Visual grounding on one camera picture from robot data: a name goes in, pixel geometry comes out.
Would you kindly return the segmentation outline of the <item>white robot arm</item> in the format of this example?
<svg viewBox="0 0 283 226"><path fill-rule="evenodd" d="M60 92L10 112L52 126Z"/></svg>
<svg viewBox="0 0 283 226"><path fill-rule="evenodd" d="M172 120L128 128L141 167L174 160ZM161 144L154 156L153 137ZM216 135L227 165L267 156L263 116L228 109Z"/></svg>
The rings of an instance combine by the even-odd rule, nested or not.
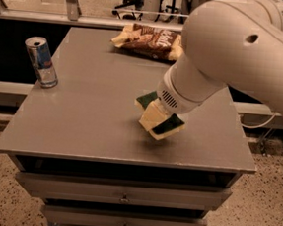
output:
<svg viewBox="0 0 283 226"><path fill-rule="evenodd" d="M145 130L191 112L227 86L283 116L283 0L211 0L190 13L183 54L140 119Z"/></svg>

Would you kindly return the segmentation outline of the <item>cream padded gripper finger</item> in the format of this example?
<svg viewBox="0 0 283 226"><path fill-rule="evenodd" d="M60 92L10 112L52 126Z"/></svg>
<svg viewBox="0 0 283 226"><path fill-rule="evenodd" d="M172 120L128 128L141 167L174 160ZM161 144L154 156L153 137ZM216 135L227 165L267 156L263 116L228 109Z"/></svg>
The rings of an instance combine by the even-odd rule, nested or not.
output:
<svg viewBox="0 0 283 226"><path fill-rule="evenodd" d="M160 99L153 100L142 113L140 124L149 131L166 121L171 115L172 113L166 109Z"/></svg>

